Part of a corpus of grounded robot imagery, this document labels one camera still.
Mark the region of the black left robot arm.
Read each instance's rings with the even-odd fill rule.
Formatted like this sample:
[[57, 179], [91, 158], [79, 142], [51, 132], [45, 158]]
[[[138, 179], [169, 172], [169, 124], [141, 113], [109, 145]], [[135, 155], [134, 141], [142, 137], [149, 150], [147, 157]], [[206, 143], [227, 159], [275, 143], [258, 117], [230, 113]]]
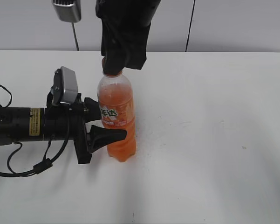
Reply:
[[98, 102], [77, 95], [74, 103], [52, 105], [47, 97], [45, 108], [1, 107], [0, 146], [14, 142], [73, 140], [78, 164], [88, 164], [92, 154], [111, 143], [124, 140], [124, 129], [107, 129], [86, 124], [101, 119]]

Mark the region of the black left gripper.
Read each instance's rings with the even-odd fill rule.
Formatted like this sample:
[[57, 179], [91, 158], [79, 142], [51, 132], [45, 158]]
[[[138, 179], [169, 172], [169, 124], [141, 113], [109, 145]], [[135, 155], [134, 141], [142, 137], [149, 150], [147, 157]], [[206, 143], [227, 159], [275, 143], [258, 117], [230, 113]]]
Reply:
[[82, 100], [80, 93], [72, 104], [53, 105], [52, 99], [53, 96], [49, 93], [44, 109], [43, 136], [44, 139], [48, 139], [48, 146], [53, 140], [63, 140], [63, 144], [53, 158], [47, 158], [45, 153], [44, 161], [55, 162], [64, 152], [69, 140], [74, 142], [78, 164], [90, 163], [92, 153], [98, 149], [125, 140], [127, 131], [124, 129], [91, 126], [90, 132], [87, 132], [87, 123], [101, 119], [100, 106], [95, 100], [91, 98]]

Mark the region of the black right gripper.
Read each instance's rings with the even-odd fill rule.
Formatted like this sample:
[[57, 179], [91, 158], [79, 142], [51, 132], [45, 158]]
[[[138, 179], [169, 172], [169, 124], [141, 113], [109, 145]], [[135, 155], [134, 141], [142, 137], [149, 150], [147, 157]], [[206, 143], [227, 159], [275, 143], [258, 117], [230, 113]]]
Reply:
[[[159, 0], [96, 1], [96, 16], [102, 19], [101, 55], [120, 61], [123, 69], [141, 70], [147, 59], [151, 20], [159, 4]], [[134, 22], [141, 26], [132, 27], [127, 32], [127, 46], [117, 26], [111, 22]]]

